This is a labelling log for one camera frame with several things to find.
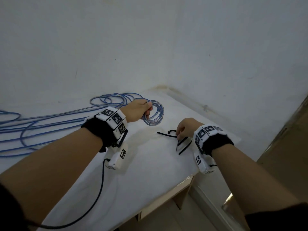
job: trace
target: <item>hand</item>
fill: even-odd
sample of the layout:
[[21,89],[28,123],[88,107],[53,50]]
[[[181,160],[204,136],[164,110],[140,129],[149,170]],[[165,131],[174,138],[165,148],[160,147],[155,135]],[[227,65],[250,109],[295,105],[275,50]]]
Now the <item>hand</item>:
[[198,122],[194,118],[184,118],[183,121],[179,123],[176,129],[176,135],[178,140],[182,140],[185,137],[193,138],[194,132],[200,127],[204,125],[201,122]]
[[142,119],[143,114],[149,119],[153,107],[151,102],[147,102],[145,99],[137,99],[120,108],[120,110],[126,116],[127,122],[135,122]]

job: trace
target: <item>forearm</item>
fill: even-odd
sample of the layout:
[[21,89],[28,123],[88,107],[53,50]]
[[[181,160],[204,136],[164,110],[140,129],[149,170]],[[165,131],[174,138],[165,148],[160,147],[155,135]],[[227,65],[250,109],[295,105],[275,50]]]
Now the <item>forearm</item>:
[[25,217],[41,223],[101,149],[102,140],[81,128],[35,152],[0,175]]
[[213,150],[212,156],[245,214],[275,211],[299,203],[290,191],[233,145]]

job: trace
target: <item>cable coil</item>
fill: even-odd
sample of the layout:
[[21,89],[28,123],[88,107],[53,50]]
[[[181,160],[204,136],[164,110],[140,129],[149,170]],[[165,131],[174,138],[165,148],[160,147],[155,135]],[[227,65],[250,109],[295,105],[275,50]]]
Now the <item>cable coil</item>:
[[[121,99],[121,102],[114,103],[112,98],[119,98],[119,99]],[[63,112],[63,113],[58,113],[58,114],[29,117],[29,118],[21,118],[21,114],[16,113],[16,112],[0,111],[0,116],[1,115],[17,115],[17,117],[14,116],[14,118],[11,119],[11,120],[0,121],[0,134],[20,132],[19,138],[1,140],[0,144],[1,143],[7,143],[7,142],[20,141],[20,143],[23,145],[22,147],[15,147],[15,148],[11,148],[11,149],[0,150],[0,154],[4,153],[4,152],[8,152],[8,151],[16,151],[16,150],[22,150],[22,149],[32,150],[31,152],[22,153],[22,154],[0,155],[0,158],[29,155],[33,151],[37,150],[34,147],[42,146],[42,145],[51,143],[55,140],[50,140],[50,141],[46,141],[46,142],[42,142],[42,143],[27,145],[24,141],[25,139],[35,138],[35,137],[38,137],[38,136],[42,136],[42,135],[46,135],[46,134],[54,133],[54,132],[59,132],[59,131],[67,130],[67,129],[78,128],[83,124],[84,119],[86,117],[75,118],[75,119],[70,119],[70,120],[66,120],[66,121],[53,122],[53,123],[49,123],[49,124],[37,125],[41,121],[49,120],[49,119],[56,118],[56,117],[92,112],[92,111],[103,109],[103,108],[108,107],[108,106],[112,106],[112,107],[115,107],[117,109],[120,109],[121,107],[126,106],[129,102],[132,102],[136,99],[144,99],[144,98],[138,93],[104,94],[104,95],[96,96],[96,97],[93,97],[92,99],[90,99],[90,104],[92,105],[90,107],[81,108],[81,109]],[[147,100],[148,102],[149,101],[152,102],[153,106],[156,107],[157,110],[156,110],[156,113],[153,116],[151,116],[149,119],[147,119],[146,116],[144,115],[142,117],[143,121],[149,126],[156,126],[159,123],[161,123],[161,121],[163,120],[164,107],[162,106],[162,104],[160,104],[156,100],[148,100],[148,99],[145,99],[145,100]],[[72,126],[65,127],[65,128],[59,128],[59,129],[52,130],[52,131],[46,131],[46,132],[42,132],[42,133],[39,133],[39,134],[24,136],[26,131],[43,129],[43,128],[48,128],[48,127],[52,127],[52,126],[61,126],[61,125],[65,125],[65,124],[73,124],[73,123],[79,123],[79,124],[72,125]]]

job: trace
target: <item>floor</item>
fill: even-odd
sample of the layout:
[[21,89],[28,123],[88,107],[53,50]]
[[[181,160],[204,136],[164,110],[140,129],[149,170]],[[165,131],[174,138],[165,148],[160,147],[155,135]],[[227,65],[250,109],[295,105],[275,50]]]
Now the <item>floor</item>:
[[120,227],[120,231],[217,231],[194,200],[188,195],[182,210],[173,200],[168,201],[140,222],[130,219]]

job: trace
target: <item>white tabletop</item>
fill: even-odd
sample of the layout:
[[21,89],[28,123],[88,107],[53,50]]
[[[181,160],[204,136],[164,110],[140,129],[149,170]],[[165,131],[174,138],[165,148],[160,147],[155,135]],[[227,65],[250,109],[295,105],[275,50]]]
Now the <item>white tabletop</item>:
[[[191,144],[186,151],[178,155],[179,151],[175,151],[176,138],[162,136],[156,132],[167,133],[168,130],[176,129],[179,122],[186,117],[193,117],[206,124],[213,122],[164,93],[149,91],[142,95],[145,98],[157,100],[164,106],[163,121],[155,127],[146,125],[142,120],[129,124],[129,131],[125,138],[129,145],[129,152],[125,156],[125,164],[119,171],[105,168],[104,186],[97,204],[86,217],[67,227],[67,231],[110,230],[137,214],[155,198],[165,194],[188,176],[198,172],[193,157],[193,152],[197,150],[195,144]],[[89,106],[88,99],[24,107],[12,106],[6,107],[6,110],[22,112],[25,116],[38,116],[86,106]],[[36,142],[59,138],[72,131],[43,136]],[[228,131],[227,133],[234,143],[240,141],[232,133]],[[48,214],[43,224],[64,225],[88,210],[99,192],[104,157],[105,153],[98,153],[95,156],[67,194]],[[20,159],[21,157],[0,159],[0,172]]]

